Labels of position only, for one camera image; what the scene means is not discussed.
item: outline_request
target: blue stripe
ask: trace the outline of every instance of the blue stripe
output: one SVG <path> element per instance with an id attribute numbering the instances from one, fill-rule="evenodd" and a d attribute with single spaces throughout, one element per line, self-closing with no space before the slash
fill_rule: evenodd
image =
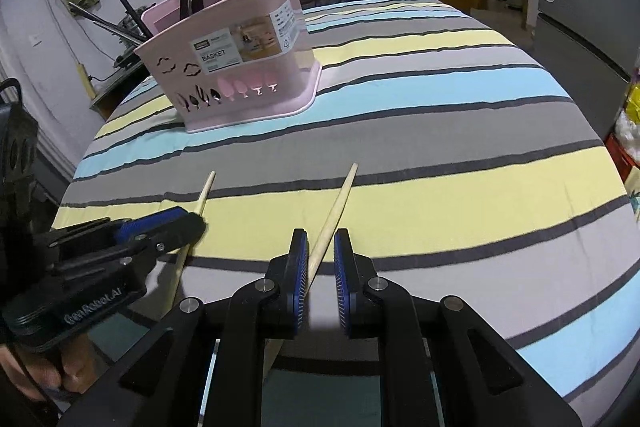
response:
<path id="1" fill-rule="evenodd" d="M 344 26 L 345 24 L 349 24 L 352 22 L 360 22 L 360 21 L 384 21 L 389 19 L 431 19 L 431 18 L 439 18 L 439 17 L 464 17 L 466 19 L 471 19 L 469 15 L 465 15 L 459 11 L 443 11 L 443 10 L 402 10 L 402 11 L 389 11 L 389 12 L 380 12 L 380 13 L 367 13 L 356 15 L 353 17 L 342 17 L 340 19 L 336 19 L 328 22 L 308 22 L 306 24 L 306 28 L 309 33 L 317 32 L 320 30 L 324 30 L 325 28 L 331 28 L 333 26 Z"/>
<path id="2" fill-rule="evenodd" d="M 316 13 L 316 12 L 321 12 L 327 9 L 333 9 L 333 8 L 342 8 L 342 7 L 348 7 L 348 6 L 360 6 L 362 4 L 375 4 L 377 2 L 382 2 L 382 1 L 398 1 L 398 2 L 404 2 L 404 1 L 410 1 L 410 2 L 437 2 L 437 3 L 441 3 L 444 4 L 442 1 L 439 0 L 364 0 L 364 1 L 348 1 L 348 2 L 339 2 L 338 4 L 332 4 L 331 6 L 319 6 L 317 8 L 308 8 L 306 10 L 304 10 L 304 13 Z"/>
<path id="3" fill-rule="evenodd" d="M 540 68 L 455 71 L 446 74 L 370 80 L 324 93 L 294 116 L 231 125 L 188 134 L 182 128 L 145 134 L 80 162 L 75 179 L 93 176 L 136 160 L 158 158 L 185 147 L 238 136 L 256 136 L 292 126 L 335 120 L 375 111 L 429 105 L 500 102 L 532 96 L 569 95 Z"/>
<path id="4" fill-rule="evenodd" d="M 313 20 L 309 21 L 307 20 L 308 24 L 316 24 L 317 22 L 320 22 L 321 19 L 324 19 L 325 17 L 356 17 L 358 15 L 358 13 L 360 14 L 367 14 L 367 13 L 385 13 L 382 10 L 376 10 L 376 11 L 372 11 L 375 10 L 376 7 L 373 8 L 367 8 L 366 6 L 363 6 L 362 9 L 360 10 L 350 10 L 351 13 L 349 14 L 345 14 L 345 15 L 341 15 L 339 13 L 321 13 L 319 15 L 315 15 Z M 437 12 L 437 11 L 447 11 L 453 14 L 460 14 L 461 12 L 459 10 L 456 10 L 455 8 L 451 7 L 451 6 L 401 6 L 398 8 L 393 8 L 392 10 L 388 10 L 388 13 L 394 13 L 395 10 L 402 12 L 402 11 L 432 11 L 432 12 Z"/>
<path id="5" fill-rule="evenodd" d="M 143 80 L 140 84 L 138 84 L 133 91 L 131 91 L 127 96 L 125 96 L 124 100 L 120 103 L 129 102 L 132 98 L 137 97 L 137 95 L 147 92 L 149 89 L 153 89 L 156 87 L 158 83 L 152 76 L 148 76 Z"/>
<path id="6" fill-rule="evenodd" d="M 591 312 L 518 352 L 566 396 L 628 346 L 640 329 L 638 302 L 640 272 Z"/>

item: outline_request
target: black pole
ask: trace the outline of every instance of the black pole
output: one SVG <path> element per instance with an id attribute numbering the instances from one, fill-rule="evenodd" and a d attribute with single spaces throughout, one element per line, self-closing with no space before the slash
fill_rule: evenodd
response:
<path id="1" fill-rule="evenodd" d="M 136 12 L 133 9 L 133 6 L 129 3 L 129 1 L 128 0 L 120 0 L 120 2 L 124 6 L 124 9 L 127 11 L 127 13 L 136 22 L 136 24 L 138 25 L 138 28 L 140 28 L 140 31 L 142 31 L 144 36 L 147 39 L 150 39 L 151 37 L 153 37 L 154 36 L 153 33 L 151 32 L 151 30 L 148 27 L 146 27 L 146 24 L 142 22 L 142 19 L 140 18 L 140 15 L 138 15 L 138 12 Z"/>

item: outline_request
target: human hand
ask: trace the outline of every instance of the human hand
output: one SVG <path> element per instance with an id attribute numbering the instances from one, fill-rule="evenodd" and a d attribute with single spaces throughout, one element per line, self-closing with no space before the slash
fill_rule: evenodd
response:
<path id="1" fill-rule="evenodd" d="M 78 337 L 62 344 L 62 367 L 64 375 L 60 375 L 54 365 L 42 355 L 29 353 L 16 347 L 18 355 L 29 373 L 42 387 L 52 389 L 61 385 L 73 393 L 84 393 L 95 382 L 95 367 L 93 348 L 89 337 Z M 24 375 L 17 360 L 6 346 L 0 346 L 0 365 L 7 377 L 27 398 L 33 401 L 43 401 L 45 398 L 34 388 Z"/>

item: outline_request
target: electrical cable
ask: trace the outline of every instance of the electrical cable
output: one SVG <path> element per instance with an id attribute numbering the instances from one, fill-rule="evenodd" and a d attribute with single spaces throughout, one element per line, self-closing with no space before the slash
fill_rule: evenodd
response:
<path id="1" fill-rule="evenodd" d="M 58 33 L 60 33 L 60 36 L 62 37 L 63 41 L 65 41 L 65 43 L 66 43 L 66 47 L 69 48 L 69 52 L 71 53 L 72 57 L 76 61 L 76 64 L 80 64 L 80 60 L 78 59 L 78 56 L 76 55 L 76 52 L 71 47 L 71 44 L 67 40 L 66 35 L 64 34 L 64 32 L 62 31 L 62 28 L 60 27 L 60 23 L 58 22 L 57 17 L 53 13 L 53 8 L 51 7 L 50 1 L 49 0 L 45 0 L 45 3 L 47 4 L 47 8 L 49 9 L 49 14 L 51 15 L 51 18 L 53 19 L 53 22 L 56 25 L 56 28 L 58 29 Z"/>
<path id="2" fill-rule="evenodd" d="M 44 392 L 42 386 L 37 383 L 35 381 L 35 379 L 31 376 L 31 373 L 29 372 L 29 370 L 27 369 L 27 366 L 24 365 L 24 362 L 22 361 L 22 357 L 20 357 L 20 354 L 18 354 L 18 350 L 15 349 L 15 346 L 13 343 L 6 343 L 6 347 L 9 349 L 9 352 L 12 354 L 12 356 L 14 357 L 15 361 L 18 362 L 18 365 L 20 366 L 20 370 L 24 373 L 24 376 L 27 377 L 27 379 L 29 380 L 29 382 L 31 383 L 31 385 L 33 387 L 36 388 L 36 390 L 38 391 L 38 393 L 40 393 L 42 395 L 42 397 L 46 400 L 46 402 L 53 407 L 53 409 L 55 409 L 56 411 L 58 411 L 59 414 L 62 415 L 62 413 L 64 412 L 62 409 L 60 409 L 60 407 L 58 406 L 58 404 L 53 401 L 48 395 L 47 393 Z"/>
<path id="3" fill-rule="evenodd" d="M 60 4 L 62 4 L 62 6 L 66 8 L 66 5 L 64 3 L 63 0 L 58 0 Z M 81 25 L 80 21 L 78 19 L 76 19 L 75 17 L 73 18 L 76 21 L 76 24 L 78 24 L 79 28 L 82 30 L 82 33 L 84 33 L 84 36 L 86 36 L 86 38 L 88 39 L 89 42 L 91 42 L 91 44 L 94 46 L 95 49 L 97 49 L 102 55 L 104 55 L 105 57 L 107 57 L 109 60 L 112 60 L 113 62 L 115 62 L 115 59 L 113 57 L 111 57 L 111 55 L 108 55 L 106 52 L 104 52 L 102 49 L 100 49 L 100 47 L 98 46 L 98 44 L 96 44 L 94 42 L 94 40 L 89 36 L 89 34 L 86 32 L 86 30 L 84 29 L 84 26 Z"/>
<path id="4" fill-rule="evenodd" d="M 118 73 L 120 73 L 120 70 L 115 70 L 115 71 L 113 71 L 113 73 L 111 73 L 107 78 L 103 78 L 103 79 L 100 79 L 100 78 L 98 78 L 97 76 L 89 75 L 89 80 L 97 80 L 98 82 L 106 82 L 106 81 L 107 81 L 107 80 L 109 80 L 109 79 L 110 79 L 114 74 L 118 74 Z"/>

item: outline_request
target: striped bedsheet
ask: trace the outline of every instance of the striped bedsheet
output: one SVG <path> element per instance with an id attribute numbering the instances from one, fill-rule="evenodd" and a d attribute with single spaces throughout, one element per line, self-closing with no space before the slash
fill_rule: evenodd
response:
<path id="1" fill-rule="evenodd" d="M 625 189 L 580 110 L 529 55 L 437 0 L 305 17 L 322 64 L 308 110 L 187 134 L 149 79 L 95 137 L 54 225 L 191 209 L 215 169 L 184 291 L 225 298 L 287 251 L 295 227 L 313 242 L 357 162 L 340 222 L 354 251 L 413 295 L 462 296 L 593 425 L 640 359 L 640 251 Z M 128 318 L 99 328 L 109 356 L 157 316 L 163 270 Z M 284 355 L 374 360 L 371 343 L 338 331 L 332 273 L 323 263 L 308 331 Z"/>

